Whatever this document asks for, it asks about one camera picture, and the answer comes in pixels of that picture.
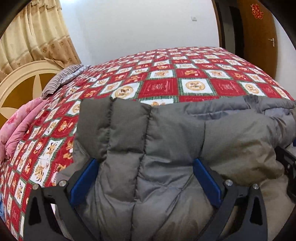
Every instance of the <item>brown door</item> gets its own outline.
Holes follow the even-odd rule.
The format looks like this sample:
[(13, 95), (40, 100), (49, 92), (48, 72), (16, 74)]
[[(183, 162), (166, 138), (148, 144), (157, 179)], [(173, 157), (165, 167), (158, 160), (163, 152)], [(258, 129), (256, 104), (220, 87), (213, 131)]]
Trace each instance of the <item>brown door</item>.
[(277, 37), (271, 12), (258, 0), (237, 0), (237, 4), (244, 28), (244, 59), (275, 78)]

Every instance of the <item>door handle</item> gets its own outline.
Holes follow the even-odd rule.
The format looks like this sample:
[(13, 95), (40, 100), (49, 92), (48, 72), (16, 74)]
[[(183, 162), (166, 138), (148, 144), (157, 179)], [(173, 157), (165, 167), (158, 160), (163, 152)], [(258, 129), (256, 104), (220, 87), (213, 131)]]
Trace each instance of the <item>door handle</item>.
[(272, 39), (268, 39), (268, 40), (272, 41), (272, 46), (274, 47), (274, 46), (275, 46), (275, 45), (274, 45), (274, 38), (272, 38)]

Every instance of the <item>cream headboard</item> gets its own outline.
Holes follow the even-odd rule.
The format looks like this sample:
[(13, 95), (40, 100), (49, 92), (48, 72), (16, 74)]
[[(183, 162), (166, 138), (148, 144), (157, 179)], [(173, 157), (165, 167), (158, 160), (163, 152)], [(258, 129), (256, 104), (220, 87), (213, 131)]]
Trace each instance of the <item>cream headboard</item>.
[(0, 83), (0, 128), (23, 104), (40, 97), (46, 84), (62, 69), (55, 63), (40, 60), (11, 72)]

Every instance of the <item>silver bolt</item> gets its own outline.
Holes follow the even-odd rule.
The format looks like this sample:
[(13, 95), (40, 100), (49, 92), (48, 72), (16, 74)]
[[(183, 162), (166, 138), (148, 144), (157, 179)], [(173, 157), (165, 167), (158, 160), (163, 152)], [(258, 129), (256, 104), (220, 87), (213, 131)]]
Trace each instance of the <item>silver bolt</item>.
[(227, 186), (231, 187), (231, 186), (233, 185), (233, 181), (227, 179), (227, 180), (225, 181), (225, 184), (226, 184)]
[(38, 184), (35, 184), (34, 186), (33, 186), (33, 189), (34, 190), (37, 190), (39, 188), (39, 185)]
[(258, 185), (257, 183), (255, 183), (255, 184), (253, 184), (253, 188), (254, 188), (255, 190), (258, 190), (258, 189), (259, 189), (259, 185)]
[(59, 186), (60, 187), (64, 187), (64, 186), (66, 186), (67, 185), (67, 181), (66, 180), (61, 180), (60, 182), (59, 182)]

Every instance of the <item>door decoration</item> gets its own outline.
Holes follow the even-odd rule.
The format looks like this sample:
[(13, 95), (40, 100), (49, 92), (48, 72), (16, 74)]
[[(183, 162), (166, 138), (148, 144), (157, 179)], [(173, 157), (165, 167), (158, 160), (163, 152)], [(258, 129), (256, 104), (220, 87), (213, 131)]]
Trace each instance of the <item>door decoration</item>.
[(263, 19), (264, 12), (261, 12), (260, 6), (258, 4), (252, 4), (252, 14), (255, 18)]

